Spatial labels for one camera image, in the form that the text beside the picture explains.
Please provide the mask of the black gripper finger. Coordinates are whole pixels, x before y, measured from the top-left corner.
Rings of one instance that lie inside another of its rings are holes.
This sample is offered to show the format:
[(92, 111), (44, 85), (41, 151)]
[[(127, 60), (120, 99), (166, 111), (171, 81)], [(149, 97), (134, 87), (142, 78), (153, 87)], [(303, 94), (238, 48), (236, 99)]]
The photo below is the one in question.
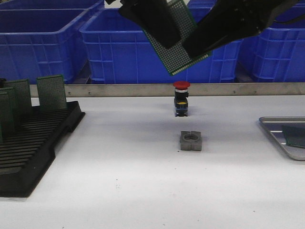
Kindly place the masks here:
[(122, 0), (121, 16), (138, 24), (166, 49), (180, 39), (180, 31), (165, 0)]

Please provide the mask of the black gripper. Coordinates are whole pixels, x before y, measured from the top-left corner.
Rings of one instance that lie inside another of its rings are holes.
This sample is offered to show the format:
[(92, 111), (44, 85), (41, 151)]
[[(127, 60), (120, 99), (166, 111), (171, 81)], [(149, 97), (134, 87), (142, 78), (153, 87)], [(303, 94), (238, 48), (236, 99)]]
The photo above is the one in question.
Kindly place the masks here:
[(230, 42), (256, 36), (297, 0), (218, 0), (185, 39), (183, 48), (191, 58)]

